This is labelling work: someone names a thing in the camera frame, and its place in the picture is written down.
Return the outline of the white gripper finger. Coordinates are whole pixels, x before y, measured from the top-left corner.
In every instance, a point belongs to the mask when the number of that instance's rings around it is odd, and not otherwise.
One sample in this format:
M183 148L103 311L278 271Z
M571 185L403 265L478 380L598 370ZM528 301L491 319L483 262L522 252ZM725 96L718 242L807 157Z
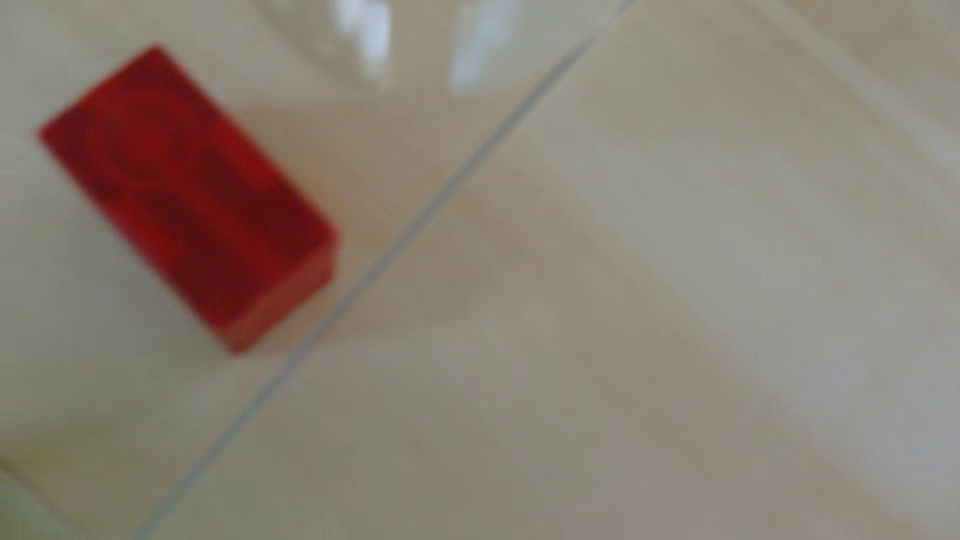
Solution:
M599 34L626 1L466 1L457 9L450 93L519 87Z
M295 50L341 83L384 88L392 70L388 1L254 1Z

